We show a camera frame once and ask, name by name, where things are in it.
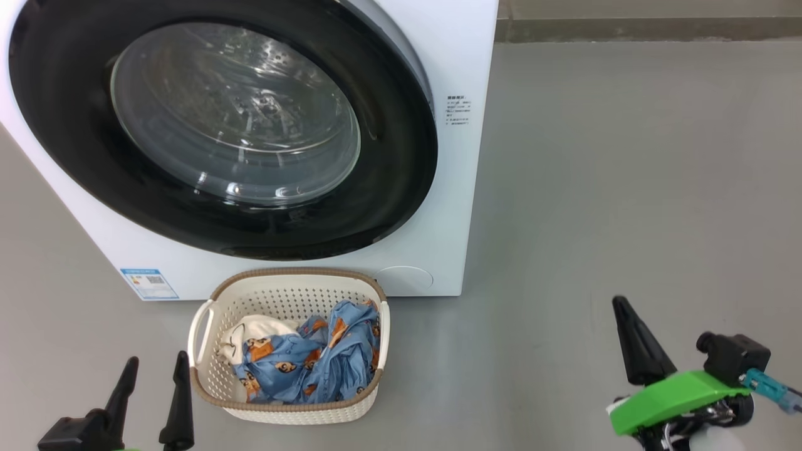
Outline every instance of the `robotic arm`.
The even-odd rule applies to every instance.
[[[763,373],[771,352],[747,336],[703,333],[696,347],[707,354],[704,371],[675,374],[630,302],[617,296],[613,309],[627,379],[644,389],[617,400],[608,413],[616,434],[634,437],[644,450],[693,450],[695,442],[707,441],[699,436],[707,427],[745,425],[755,410],[753,392],[786,413],[802,412],[800,393]]]
[[[47,431],[38,443],[39,451],[116,451],[125,448],[123,429],[128,410],[128,397],[134,392],[140,360],[132,357],[125,365],[106,408],[92,409],[83,418],[65,416]],[[161,430],[159,442],[164,451],[185,451],[195,445],[192,422],[192,393],[189,382],[189,358],[178,353],[176,369],[172,375],[176,390],[167,425]]]

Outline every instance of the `blue label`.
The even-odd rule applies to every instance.
[[[121,269],[120,272],[142,299],[178,299],[175,290],[159,270]]]

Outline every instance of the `glass door window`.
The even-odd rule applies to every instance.
[[[111,99],[148,158],[230,201],[310,201],[359,157],[357,118],[337,84],[244,28],[189,22],[147,33],[117,59]]]

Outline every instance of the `warning label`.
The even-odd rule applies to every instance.
[[[450,95],[446,99],[446,125],[467,125],[471,106],[471,101],[464,95]]]

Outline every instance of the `blue cable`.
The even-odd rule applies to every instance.
[[[802,393],[781,384],[760,370],[752,368],[747,371],[741,384],[774,401],[788,415],[802,412]]]

